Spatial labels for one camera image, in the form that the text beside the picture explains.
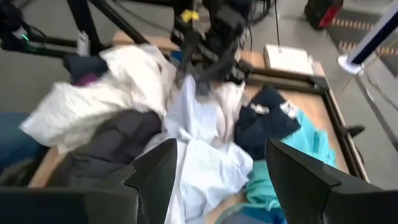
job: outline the white cloth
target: white cloth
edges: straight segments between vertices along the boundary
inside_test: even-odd
[[[218,140],[222,143],[233,141],[235,122],[239,119],[242,103],[247,101],[244,87],[244,83],[238,86],[229,82],[222,83],[211,91],[217,107],[221,109],[223,115],[221,117],[218,113],[217,117]]]
[[[241,190],[252,170],[252,159],[228,142],[214,147],[219,137],[213,103],[199,103],[192,76],[184,79],[178,98],[164,119],[167,133],[154,136],[145,151],[167,138],[176,138],[177,170],[167,211],[167,224],[204,223],[205,214],[223,199]]]
[[[175,67],[157,47],[115,47],[101,53],[109,72],[84,87],[55,83],[51,92],[21,124],[37,142],[71,151],[87,143],[96,127],[115,113],[155,111],[163,118]]]

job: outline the dark gray jacket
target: dark gray jacket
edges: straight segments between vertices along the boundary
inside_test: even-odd
[[[154,112],[120,112],[100,125],[91,141],[70,152],[47,185],[90,187],[130,164],[148,141],[160,133],[162,122]]]

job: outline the wrinkled fabric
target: wrinkled fabric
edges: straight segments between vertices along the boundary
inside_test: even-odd
[[[300,128],[299,122],[290,117],[293,107],[271,86],[264,86],[239,112],[235,124],[235,142],[255,160],[266,158],[264,150],[270,139],[280,140]],[[267,108],[259,113],[259,107]]]
[[[195,98],[196,83],[184,79],[181,92],[164,119],[166,133],[155,136],[146,151],[167,138],[177,139],[175,188],[165,223],[204,223],[206,213],[241,190],[252,159],[233,142],[214,147],[218,138],[216,106]]]
[[[89,86],[54,84],[22,124],[37,142],[69,152],[86,144],[98,125],[116,113],[134,109],[162,119],[175,68],[157,47],[115,47],[101,52],[109,72]]]
[[[248,205],[239,204],[234,209],[248,206],[269,212],[280,208],[280,203],[268,173],[264,140],[281,140],[333,167],[336,167],[335,152],[329,147],[327,133],[318,130],[303,111],[287,103],[275,88],[265,86],[253,102],[269,108],[269,112],[255,116],[253,109],[242,108],[239,114],[237,126],[240,131],[236,131],[235,141],[251,156],[255,152],[258,159],[255,159],[249,182],[244,188]],[[278,114],[272,114],[273,111],[278,111]]]
[[[217,107],[221,109],[222,116],[217,117],[218,139],[221,143],[231,142],[234,139],[234,125],[239,118],[242,104],[247,101],[244,94],[245,83],[222,83],[212,90]]]
[[[87,86],[90,83],[93,83],[98,80],[98,77],[93,74],[89,73],[85,76],[83,76],[81,79],[79,79],[77,82],[73,83],[75,86]]]
[[[102,123],[88,144],[68,153],[47,185],[92,187],[130,164],[149,140],[160,133],[162,122],[154,112],[126,110]]]
[[[63,59],[63,66],[70,74],[72,85],[81,83],[87,74],[93,74],[96,78],[99,78],[108,71],[106,61],[97,56],[67,55]]]
[[[336,152],[329,146],[328,133],[318,130],[301,110],[298,111],[297,121],[301,128],[281,141],[336,168]]]

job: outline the blue jeans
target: blue jeans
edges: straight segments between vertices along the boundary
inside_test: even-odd
[[[25,113],[0,112],[0,171],[24,159],[35,159],[47,147],[19,129]]]

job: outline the gray floor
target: gray floor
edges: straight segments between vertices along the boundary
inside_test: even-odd
[[[332,89],[338,95],[345,121],[348,124],[364,124],[366,131],[355,139],[365,160],[365,168],[371,182],[384,189],[398,189],[398,153],[388,141],[376,117],[367,105],[355,82],[342,93],[349,76],[337,65],[338,52],[324,32],[315,32],[303,22],[302,12],[306,0],[279,0],[280,42],[282,45],[306,49],[316,60],[321,61]],[[346,0],[345,8],[382,13],[389,0]],[[129,8],[153,22],[171,27],[172,11],[162,7],[127,4]],[[101,13],[93,9],[100,37],[111,40],[116,27]],[[134,27],[146,34],[165,35],[151,27],[121,13]],[[48,35],[75,38],[76,26],[66,1],[37,0],[25,10],[27,21]],[[253,50],[261,51],[264,43],[276,44],[275,17],[268,17],[253,28]],[[51,89],[54,82],[68,80],[61,61],[0,51],[0,110],[32,111],[40,99]],[[380,61],[372,64],[368,71],[377,77],[379,85],[398,102],[397,80],[385,69]],[[371,88],[369,92],[388,118],[398,134],[397,113]]]

